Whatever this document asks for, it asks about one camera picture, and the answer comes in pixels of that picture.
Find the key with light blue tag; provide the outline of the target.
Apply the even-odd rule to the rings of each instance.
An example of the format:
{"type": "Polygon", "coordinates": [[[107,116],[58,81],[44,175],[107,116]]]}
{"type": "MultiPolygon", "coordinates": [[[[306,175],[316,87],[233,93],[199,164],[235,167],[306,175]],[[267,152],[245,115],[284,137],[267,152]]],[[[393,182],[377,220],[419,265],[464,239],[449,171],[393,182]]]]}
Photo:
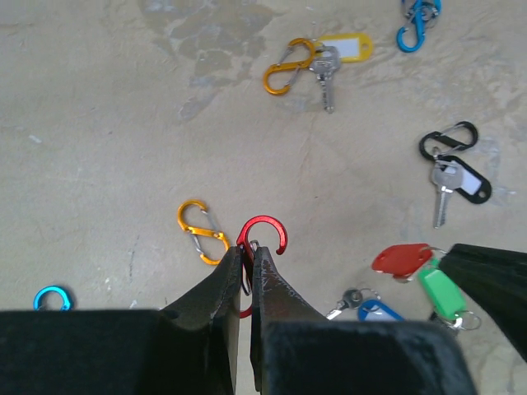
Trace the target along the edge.
{"type": "Polygon", "coordinates": [[[325,317],[333,320],[347,309],[354,310],[360,322],[403,321],[403,317],[385,304],[380,294],[371,288],[345,290],[336,306],[325,317]]]}

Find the key with yellow tag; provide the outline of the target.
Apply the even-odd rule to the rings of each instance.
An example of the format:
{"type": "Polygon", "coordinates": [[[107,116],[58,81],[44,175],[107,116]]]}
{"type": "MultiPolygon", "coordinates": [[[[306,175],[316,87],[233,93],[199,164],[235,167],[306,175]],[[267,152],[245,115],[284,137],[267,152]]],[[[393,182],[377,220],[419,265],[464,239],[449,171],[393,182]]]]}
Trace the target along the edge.
{"type": "Polygon", "coordinates": [[[366,33],[323,35],[315,41],[315,57],[309,70],[316,76],[322,90],[324,110],[335,110],[333,78],[343,63],[361,63],[370,58],[374,45],[366,33]]]}

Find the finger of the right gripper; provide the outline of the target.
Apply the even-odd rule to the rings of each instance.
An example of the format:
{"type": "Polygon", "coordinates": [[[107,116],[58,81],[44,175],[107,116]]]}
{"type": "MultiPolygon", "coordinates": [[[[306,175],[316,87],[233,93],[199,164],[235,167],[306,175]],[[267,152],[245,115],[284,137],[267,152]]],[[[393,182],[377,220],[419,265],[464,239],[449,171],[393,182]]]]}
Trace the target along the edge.
{"type": "Polygon", "coordinates": [[[526,254],[455,244],[439,269],[491,317],[525,359],[526,254]]]}

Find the key with black tag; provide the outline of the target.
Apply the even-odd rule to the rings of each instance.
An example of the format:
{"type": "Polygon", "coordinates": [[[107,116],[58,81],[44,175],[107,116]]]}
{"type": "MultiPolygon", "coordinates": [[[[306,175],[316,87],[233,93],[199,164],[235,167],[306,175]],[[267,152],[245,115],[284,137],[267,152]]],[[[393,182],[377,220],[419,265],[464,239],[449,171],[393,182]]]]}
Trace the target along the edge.
{"type": "Polygon", "coordinates": [[[431,182],[436,186],[433,227],[445,224],[449,200],[459,193],[472,204],[483,204],[492,196],[490,182],[456,156],[438,156],[431,171],[431,182]]]}

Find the key with red tag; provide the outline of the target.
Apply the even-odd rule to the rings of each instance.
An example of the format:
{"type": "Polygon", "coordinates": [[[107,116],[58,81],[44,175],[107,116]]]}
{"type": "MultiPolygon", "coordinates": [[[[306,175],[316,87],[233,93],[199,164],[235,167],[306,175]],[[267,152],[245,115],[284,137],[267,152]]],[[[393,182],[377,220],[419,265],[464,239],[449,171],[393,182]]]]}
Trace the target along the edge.
{"type": "Polygon", "coordinates": [[[371,264],[374,272],[408,283],[432,273],[446,255],[444,249],[426,243],[396,244],[380,252],[371,264]]]}

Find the orange red carabiner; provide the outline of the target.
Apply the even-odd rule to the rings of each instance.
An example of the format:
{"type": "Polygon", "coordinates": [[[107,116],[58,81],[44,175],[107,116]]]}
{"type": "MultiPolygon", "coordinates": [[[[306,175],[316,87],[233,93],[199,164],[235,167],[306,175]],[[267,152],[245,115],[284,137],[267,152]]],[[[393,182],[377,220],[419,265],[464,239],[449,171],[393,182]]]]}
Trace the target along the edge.
{"type": "Polygon", "coordinates": [[[291,86],[295,83],[302,70],[307,69],[311,62],[314,60],[316,54],[315,42],[307,38],[295,38],[291,40],[283,55],[280,57],[277,63],[270,65],[263,74],[263,87],[270,95],[285,95],[291,86]],[[285,63],[286,58],[294,52],[296,47],[302,46],[307,52],[308,56],[306,59],[297,60],[295,62],[285,63]],[[280,72],[292,72],[293,75],[290,80],[281,88],[273,88],[270,84],[270,77],[275,73],[280,72]]]}

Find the black carabiner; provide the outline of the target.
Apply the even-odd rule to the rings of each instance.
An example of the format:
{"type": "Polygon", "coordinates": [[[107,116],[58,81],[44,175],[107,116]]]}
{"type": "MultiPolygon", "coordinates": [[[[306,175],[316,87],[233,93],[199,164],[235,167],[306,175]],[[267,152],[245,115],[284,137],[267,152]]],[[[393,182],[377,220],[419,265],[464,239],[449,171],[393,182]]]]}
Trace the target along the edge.
{"type": "Polygon", "coordinates": [[[434,161],[435,156],[426,149],[428,140],[439,142],[440,144],[449,147],[449,150],[437,154],[437,156],[448,156],[453,152],[467,151],[477,144],[478,139],[479,132],[477,127],[469,121],[460,121],[443,131],[432,131],[424,135],[418,143],[418,151],[425,160],[434,161]],[[465,130],[469,133],[470,139],[468,142],[462,142],[450,136],[451,132],[458,132],[459,130],[465,130]]]}

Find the teal carabiner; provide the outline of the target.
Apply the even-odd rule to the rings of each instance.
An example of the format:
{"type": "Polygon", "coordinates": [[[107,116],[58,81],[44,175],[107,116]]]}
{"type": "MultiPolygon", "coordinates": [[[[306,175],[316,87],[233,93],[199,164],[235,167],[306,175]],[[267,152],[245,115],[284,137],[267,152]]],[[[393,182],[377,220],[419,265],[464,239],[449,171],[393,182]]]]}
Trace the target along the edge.
{"type": "Polygon", "coordinates": [[[33,310],[58,310],[70,311],[75,307],[73,293],[61,285],[50,285],[40,289],[33,299],[33,310]]]}

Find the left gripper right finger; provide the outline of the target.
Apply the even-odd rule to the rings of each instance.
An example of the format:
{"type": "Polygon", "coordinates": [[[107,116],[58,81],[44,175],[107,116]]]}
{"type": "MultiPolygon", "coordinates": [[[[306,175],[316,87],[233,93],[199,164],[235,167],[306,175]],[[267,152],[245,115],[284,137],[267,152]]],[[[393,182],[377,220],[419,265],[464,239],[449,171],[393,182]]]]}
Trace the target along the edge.
{"type": "Polygon", "coordinates": [[[262,394],[475,394],[459,343],[430,321],[338,321],[254,253],[250,361],[262,394]]]}

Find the blue carabiner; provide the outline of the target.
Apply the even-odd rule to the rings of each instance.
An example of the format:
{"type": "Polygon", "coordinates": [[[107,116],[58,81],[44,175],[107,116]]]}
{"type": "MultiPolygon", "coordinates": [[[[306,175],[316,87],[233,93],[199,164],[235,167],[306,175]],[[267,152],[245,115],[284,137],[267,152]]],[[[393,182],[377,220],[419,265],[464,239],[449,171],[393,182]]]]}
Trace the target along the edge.
{"type": "Polygon", "coordinates": [[[404,53],[418,51],[425,42],[427,26],[433,20],[424,22],[420,15],[416,15],[410,20],[407,19],[396,35],[396,44],[399,49],[404,53]]]}

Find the key with green tag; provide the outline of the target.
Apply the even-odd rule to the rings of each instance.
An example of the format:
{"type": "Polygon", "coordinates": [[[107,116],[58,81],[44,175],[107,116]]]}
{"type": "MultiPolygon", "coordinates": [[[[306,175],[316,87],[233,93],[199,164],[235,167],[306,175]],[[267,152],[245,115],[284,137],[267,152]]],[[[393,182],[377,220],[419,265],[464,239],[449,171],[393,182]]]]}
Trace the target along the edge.
{"type": "Polygon", "coordinates": [[[468,310],[460,288],[439,268],[439,259],[432,258],[417,274],[420,285],[431,301],[435,320],[454,332],[477,330],[482,319],[468,310]]]}

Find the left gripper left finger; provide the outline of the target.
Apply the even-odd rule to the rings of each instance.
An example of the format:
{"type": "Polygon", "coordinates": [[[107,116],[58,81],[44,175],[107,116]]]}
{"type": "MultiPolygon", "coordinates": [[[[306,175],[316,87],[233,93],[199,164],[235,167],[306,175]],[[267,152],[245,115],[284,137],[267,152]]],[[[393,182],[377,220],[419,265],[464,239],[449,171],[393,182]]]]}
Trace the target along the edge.
{"type": "Polygon", "coordinates": [[[4,394],[232,394],[241,252],[164,309],[4,311],[4,394]]]}

